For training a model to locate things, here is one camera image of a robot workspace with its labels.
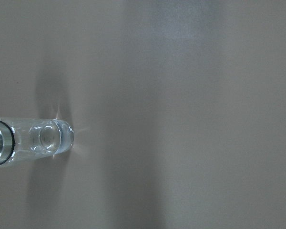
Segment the clear glass sauce bottle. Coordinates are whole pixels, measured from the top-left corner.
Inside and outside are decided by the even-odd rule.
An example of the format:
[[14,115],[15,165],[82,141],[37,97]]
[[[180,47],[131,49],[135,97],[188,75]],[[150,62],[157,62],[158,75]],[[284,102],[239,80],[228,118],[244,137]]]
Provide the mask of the clear glass sauce bottle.
[[58,119],[0,118],[0,167],[71,149],[74,131]]

